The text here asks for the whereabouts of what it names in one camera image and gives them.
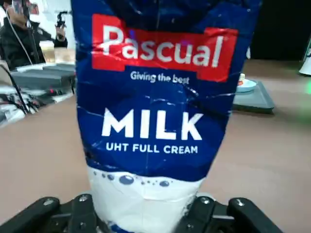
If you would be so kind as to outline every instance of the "table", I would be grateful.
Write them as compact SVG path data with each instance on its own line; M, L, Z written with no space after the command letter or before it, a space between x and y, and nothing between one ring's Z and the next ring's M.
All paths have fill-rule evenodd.
M311 232L311 78L296 63L248 61L275 116L233 113L202 191L253 200L284 232ZM0 223L42 196L66 202L89 190L75 98L0 130Z

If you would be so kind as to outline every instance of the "screw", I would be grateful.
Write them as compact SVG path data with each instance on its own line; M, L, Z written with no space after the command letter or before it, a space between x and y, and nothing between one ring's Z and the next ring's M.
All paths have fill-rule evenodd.
M87 200L87 196L83 195L79 198L80 202L86 201Z
M238 202L238 205L239 205L239 206L245 206L245 204L244 204L243 202L241 202L240 199L237 199L237 202Z
M46 199L46 201L43 203L44 206L51 205L54 201L52 199Z
M85 222L80 222L80 229L85 229L86 228L86 223Z
M201 197L201 202L204 204L209 204L209 199L207 197Z
M192 228L193 228L193 225L191 225L191 224L188 224L188 225L187 225L187 229L188 229L188 230L190 230L190 229L192 229Z

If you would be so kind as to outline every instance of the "blue packaging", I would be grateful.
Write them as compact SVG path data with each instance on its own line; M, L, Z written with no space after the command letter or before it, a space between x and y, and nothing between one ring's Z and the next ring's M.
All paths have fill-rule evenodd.
M97 215L171 233L225 134L260 0L71 1Z

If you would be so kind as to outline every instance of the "paper cup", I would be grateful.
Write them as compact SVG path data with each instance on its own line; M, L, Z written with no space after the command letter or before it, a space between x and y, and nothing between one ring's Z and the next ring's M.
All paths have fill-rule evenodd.
M52 41L41 41L39 43L46 62L55 62L54 43Z

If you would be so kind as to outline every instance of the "cup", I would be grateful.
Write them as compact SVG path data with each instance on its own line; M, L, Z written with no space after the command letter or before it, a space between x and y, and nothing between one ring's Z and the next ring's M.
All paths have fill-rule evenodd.
M76 60L75 50L67 48L55 48L55 62L56 63L70 63L74 64Z
M40 41L39 43L45 62L55 63L54 43L52 41Z

